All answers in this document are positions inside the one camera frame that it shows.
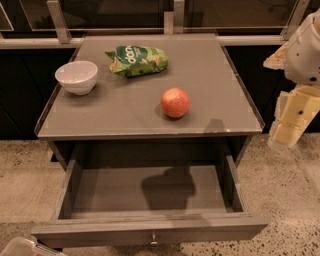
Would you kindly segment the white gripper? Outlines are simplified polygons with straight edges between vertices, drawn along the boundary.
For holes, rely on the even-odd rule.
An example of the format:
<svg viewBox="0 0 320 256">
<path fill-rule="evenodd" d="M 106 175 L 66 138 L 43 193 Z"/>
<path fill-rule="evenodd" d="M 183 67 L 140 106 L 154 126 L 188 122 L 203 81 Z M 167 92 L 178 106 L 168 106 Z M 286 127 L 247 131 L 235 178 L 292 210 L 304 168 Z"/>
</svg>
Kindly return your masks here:
<svg viewBox="0 0 320 256">
<path fill-rule="evenodd" d="M 293 147 L 320 112 L 320 9 L 308 15 L 263 66 L 284 69 L 285 77 L 298 84 L 280 92 L 268 139 L 271 148 Z"/>
</svg>

